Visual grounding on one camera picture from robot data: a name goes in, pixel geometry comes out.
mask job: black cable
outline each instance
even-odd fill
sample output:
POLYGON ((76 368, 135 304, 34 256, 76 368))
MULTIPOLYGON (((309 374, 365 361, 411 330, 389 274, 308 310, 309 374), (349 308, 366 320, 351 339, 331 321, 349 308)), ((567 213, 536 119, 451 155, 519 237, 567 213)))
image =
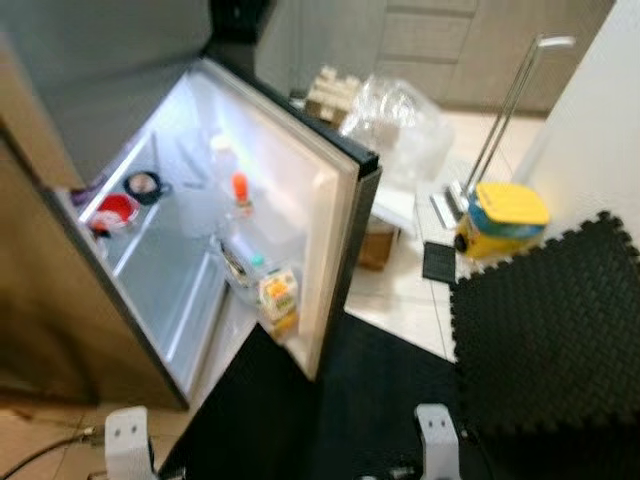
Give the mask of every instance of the black cable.
POLYGON ((54 450, 57 450, 60 447, 64 447, 65 445, 71 445, 72 443, 83 442, 86 440, 86 438, 87 438, 87 435, 83 433, 81 435, 75 435, 73 437, 65 438, 63 440, 58 440, 57 442, 52 443, 48 447, 45 447, 42 450, 38 450, 37 452, 29 455, 20 463, 13 466, 8 472, 5 472, 2 475, 2 477, 0 477, 0 480, 7 480, 9 477, 18 473, 18 471, 22 470, 24 467, 26 467, 28 464, 33 462, 35 459, 43 455, 46 455, 47 453, 53 452, 54 450))
POLYGON ((491 478, 491 480, 497 480, 496 479, 496 475, 494 473, 493 466, 491 465, 491 460, 489 460, 489 454, 487 453, 487 450, 484 448, 484 445, 482 444, 482 441, 480 440, 480 435, 476 431, 467 430, 467 433, 469 434, 469 439, 475 445, 478 446, 478 450, 480 450, 480 455, 482 456, 482 460, 484 462, 484 465, 485 465, 485 467, 487 469, 487 472, 489 473, 489 477, 491 478))

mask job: packaging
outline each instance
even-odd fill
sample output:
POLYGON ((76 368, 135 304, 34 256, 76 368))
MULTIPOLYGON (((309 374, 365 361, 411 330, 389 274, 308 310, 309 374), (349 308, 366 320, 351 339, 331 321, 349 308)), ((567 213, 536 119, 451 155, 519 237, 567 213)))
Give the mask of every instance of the packaging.
POLYGON ((278 343, 298 330, 298 282, 292 270, 264 277, 258 285, 261 324, 278 343))
POLYGON ((337 130, 351 110, 360 84, 356 77, 340 79, 336 69, 323 67, 309 89, 305 112, 337 130))
POLYGON ((435 179, 455 136, 436 104, 403 80, 378 76, 364 83, 340 133, 380 155, 382 186, 411 193, 435 179))

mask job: orange bottle cap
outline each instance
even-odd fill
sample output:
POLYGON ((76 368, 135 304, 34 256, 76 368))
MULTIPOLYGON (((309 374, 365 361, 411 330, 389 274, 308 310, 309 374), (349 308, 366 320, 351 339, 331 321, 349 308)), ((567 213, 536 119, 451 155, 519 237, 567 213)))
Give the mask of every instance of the orange bottle cap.
POLYGON ((234 173, 231 182, 233 183, 233 193, 236 195, 236 201, 238 203, 246 203, 249 199, 247 176, 242 172, 234 173))

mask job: wooden cabinet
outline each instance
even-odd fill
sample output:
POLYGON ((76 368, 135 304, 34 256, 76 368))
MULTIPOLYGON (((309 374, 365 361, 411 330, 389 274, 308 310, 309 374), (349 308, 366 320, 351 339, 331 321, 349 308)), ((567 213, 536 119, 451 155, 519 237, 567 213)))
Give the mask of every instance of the wooden cabinet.
POLYGON ((388 0, 376 71, 405 78, 447 106, 497 109, 533 38, 574 35, 545 54, 521 111, 547 112, 614 0, 388 0))
POLYGON ((519 108, 550 110, 600 29, 614 0, 482 0, 471 23, 446 104, 497 107, 537 34, 574 35, 571 50, 542 56, 519 108))
POLYGON ((89 243, 23 168, 21 146, 0 142, 4 393, 185 407, 126 300, 114 301, 117 287, 96 274, 89 243))

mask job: red bowl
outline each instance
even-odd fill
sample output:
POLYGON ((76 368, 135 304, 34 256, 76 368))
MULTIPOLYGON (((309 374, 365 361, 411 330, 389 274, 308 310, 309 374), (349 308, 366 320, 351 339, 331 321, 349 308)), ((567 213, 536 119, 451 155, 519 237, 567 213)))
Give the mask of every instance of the red bowl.
POLYGON ((109 232, 121 229, 136 218, 139 210, 140 204, 129 195, 113 193, 108 195, 98 207, 91 220, 91 227, 109 232))

